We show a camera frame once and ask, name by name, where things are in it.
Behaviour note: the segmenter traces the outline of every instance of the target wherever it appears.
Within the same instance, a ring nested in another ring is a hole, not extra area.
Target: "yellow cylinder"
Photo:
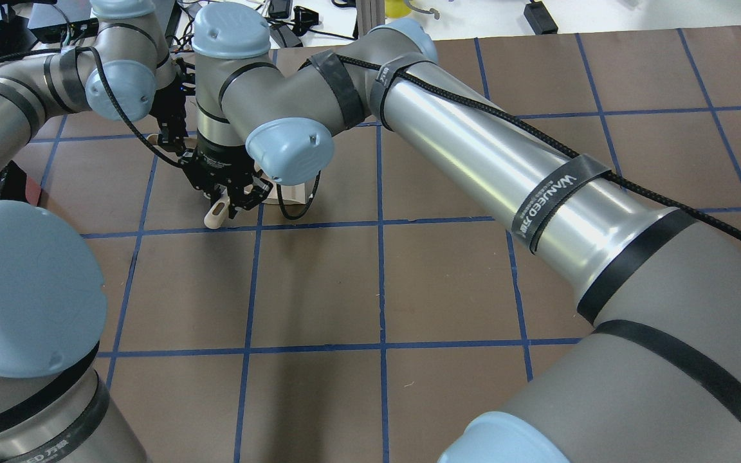
[[[390,18],[406,17],[411,9],[402,0],[385,0],[385,15]]]

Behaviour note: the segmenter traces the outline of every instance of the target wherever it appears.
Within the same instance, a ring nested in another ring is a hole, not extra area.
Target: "light blue joint cap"
[[[270,50],[268,22],[249,6],[211,3],[196,15],[194,51],[219,59],[247,59]]]
[[[417,23],[417,21],[412,20],[409,17],[404,17],[392,21],[389,24],[382,24],[382,26],[374,27],[370,32],[377,29],[393,29],[403,33],[411,39],[417,47],[419,47],[421,53],[424,56],[427,56],[430,61],[439,62],[439,54],[436,53],[436,45],[433,43],[433,39],[427,35],[427,32],[421,28],[421,25]]]
[[[569,463],[543,433],[509,413],[474,419],[439,463]]]
[[[280,185],[299,185],[323,170],[333,158],[333,138],[311,118],[277,118],[248,135],[244,147]]]
[[[127,117],[132,121],[145,117],[153,106],[153,96],[156,96],[156,76],[153,72],[141,62],[129,59],[106,62],[103,67],[118,105]],[[85,95],[88,105],[100,116],[109,120],[122,120],[95,69],[87,78]]]
[[[105,328],[104,281],[70,225],[0,201],[0,376],[49,376],[84,358]]]
[[[91,8],[99,19],[143,17],[156,11],[153,0],[91,0]]]

